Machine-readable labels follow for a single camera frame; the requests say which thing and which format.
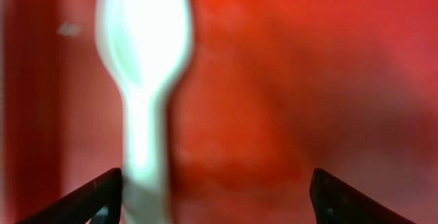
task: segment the red background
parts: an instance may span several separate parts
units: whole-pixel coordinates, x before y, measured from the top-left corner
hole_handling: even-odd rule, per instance
[[[169,103],[178,223],[314,223],[322,166],[434,223],[438,0],[192,0]],[[122,161],[95,0],[5,0],[7,222]],[[79,23],[76,38],[56,33]]]

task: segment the black object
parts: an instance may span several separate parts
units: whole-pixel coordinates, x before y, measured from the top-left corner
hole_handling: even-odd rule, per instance
[[[317,224],[413,224],[322,169],[315,169],[310,197]]]
[[[111,169],[20,224],[120,222],[122,171]]]

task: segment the white plastic utensil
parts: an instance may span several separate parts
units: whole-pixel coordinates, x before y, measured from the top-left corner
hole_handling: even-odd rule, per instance
[[[188,0],[97,0],[96,44],[124,103],[128,223],[171,223],[164,101],[188,63]]]

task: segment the red surface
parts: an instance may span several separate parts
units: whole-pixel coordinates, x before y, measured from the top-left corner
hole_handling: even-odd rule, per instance
[[[26,25],[6,32],[7,45],[32,48],[6,48],[14,216],[121,160],[121,102],[94,48],[95,1],[54,1],[17,0],[17,19],[6,21]],[[437,1],[192,0],[196,48],[170,102],[177,222],[314,223],[308,187],[322,166],[412,221],[435,223]],[[52,34],[62,21],[83,33]],[[47,117],[36,110],[51,110],[44,134],[59,140],[31,126]],[[46,172],[38,181],[30,164]]]

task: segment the white spoon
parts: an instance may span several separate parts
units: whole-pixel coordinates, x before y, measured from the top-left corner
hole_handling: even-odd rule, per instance
[[[96,44],[124,103],[128,223],[171,223],[164,101],[188,63],[188,0],[97,0]]]

